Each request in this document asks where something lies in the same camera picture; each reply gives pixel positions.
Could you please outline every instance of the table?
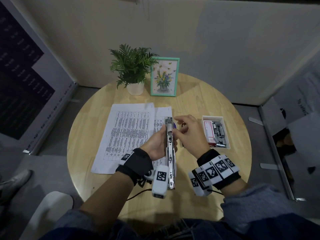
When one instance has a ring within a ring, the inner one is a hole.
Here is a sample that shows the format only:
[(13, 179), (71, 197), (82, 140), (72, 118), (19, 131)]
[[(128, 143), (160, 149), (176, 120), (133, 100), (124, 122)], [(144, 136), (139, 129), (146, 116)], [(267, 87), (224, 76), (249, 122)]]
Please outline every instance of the table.
[[(223, 116), (231, 149), (219, 148), (239, 168), (241, 177), (247, 182), (251, 170), (251, 143), (246, 126), (238, 111), (218, 90), (209, 84), (185, 74), (179, 74), (177, 96), (150, 96), (150, 80), (140, 96), (132, 96), (127, 89), (110, 83), (97, 91), (82, 107), (75, 118), (68, 140), (67, 162), (71, 179), (81, 198), (86, 201), (110, 175), (91, 173), (102, 134), (112, 104), (150, 103), (155, 107), (172, 107), (172, 115), (191, 114), (197, 119), (202, 115)], [(178, 218), (201, 218), (219, 220), (223, 216), (220, 204), (223, 196), (212, 193), (208, 197), (194, 194), (188, 172), (198, 167), (194, 158), (181, 142), (178, 142), (176, 189), (168, 191), (164, 200), (152, 197), (149, 191), (126, 202), (119, 218), (135, 229), (172, 223)], [(130, 197), (150, 188), (134, 187)]]

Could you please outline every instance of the hand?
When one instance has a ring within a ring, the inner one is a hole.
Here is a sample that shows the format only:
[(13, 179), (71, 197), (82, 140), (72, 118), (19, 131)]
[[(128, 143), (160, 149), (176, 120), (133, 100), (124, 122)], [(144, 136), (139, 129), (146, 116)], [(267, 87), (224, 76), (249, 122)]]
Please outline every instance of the hand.
[(190, 152), (196, 159), (210, 150), (210, 146), (207, 142), (202, 126), (198, 123), (195, 117), (189, 114), (176, 116), (174, 119), (178, 121), (179, 125), (183, 122), (186, 123), (186, 125), (180, 130), (172, 130), (174, 137), (178, 138), (188, 152)]
[[(165, 153), (166, 126), (162, 125), (161, 129), (153, 134), (149, 140), (143, 144), (140, 149), (148, 153), (152, 161), (156, 161), (166, 155)], [(177, 139), (173, 139), (174, 150), (177, 151)]]

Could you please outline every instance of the person's left hand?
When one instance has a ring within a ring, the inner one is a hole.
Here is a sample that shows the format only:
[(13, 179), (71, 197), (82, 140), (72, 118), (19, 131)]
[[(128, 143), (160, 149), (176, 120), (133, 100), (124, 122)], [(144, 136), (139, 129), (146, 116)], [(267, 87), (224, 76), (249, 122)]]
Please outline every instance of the person's left hand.
[[(148, 153), (152, 161), (156, 161), (166, 155), (165, 153), (166, 126), (162, 125), (161, 129), (153, 134), (150, 139), (143, 144), (140, 149)], [(174, 150), (177, 151), (177, 139), (173, 139)]]

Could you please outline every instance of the black cable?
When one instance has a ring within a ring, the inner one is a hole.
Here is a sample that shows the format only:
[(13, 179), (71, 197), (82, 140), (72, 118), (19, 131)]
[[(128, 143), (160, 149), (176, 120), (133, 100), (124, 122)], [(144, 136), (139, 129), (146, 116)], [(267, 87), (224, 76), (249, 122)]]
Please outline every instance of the black cable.
[(218, 194), (221, 194), (221, 195), (223, 195), (223, 193), (220, 193), (220, 192), (218, 192), (218, 191), (215, 191), (215, 190), (211, 190), (211, 189), (207, 189), (208, 191), (210, 191), (210, 192), (215, 192), (215, 193), (218, 193)]
[(137, 193), (135, 196), (132, 196), (131, 198), (127, 199), (126, 201), (133, 199), (134, 197), (140, 195), (140, 194), (143, 193), (143, 192), (151, 191), (151, 190), (152, 190), (152, 189), (150, 189), (150, 188), (149, 188), (149, 189), (142, 190), (141, 192)]

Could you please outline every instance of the green fern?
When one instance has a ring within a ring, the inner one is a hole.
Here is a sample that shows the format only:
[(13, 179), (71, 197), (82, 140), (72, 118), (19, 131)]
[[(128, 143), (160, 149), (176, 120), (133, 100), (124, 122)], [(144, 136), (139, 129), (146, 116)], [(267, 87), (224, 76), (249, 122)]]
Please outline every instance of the green fern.
[(111, 61), (110, 70), (119, 72), (117, 88), (124, 83), (124, 87), (132, 83), (142, 83), (146, 80), (146, 74), (150, 73), (150, 66), (157, 64), (154, 56), (150, 53), (151, 48), (134, 48), (127, 44), (121, 44), (119, 50), (110, 49), (116, 58)]

